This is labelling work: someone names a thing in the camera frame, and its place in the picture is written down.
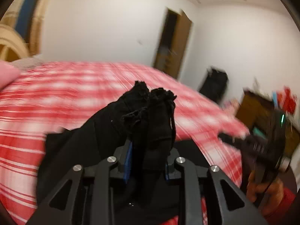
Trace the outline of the person's right hand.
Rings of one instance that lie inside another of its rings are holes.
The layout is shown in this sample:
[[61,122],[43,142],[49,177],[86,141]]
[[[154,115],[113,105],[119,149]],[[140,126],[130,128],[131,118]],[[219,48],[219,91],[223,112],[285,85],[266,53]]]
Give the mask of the person's right hand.
[[261,207],[261,213],[263,216],[271,214],[280,205],[284,197],[284,185],[283,182],[276,178],[272,183],[255,183],[255,172],[252,171],[248,178],[247,186],[247,198],[251,202],[255,202],[259,194],[266,194],[268,199]]

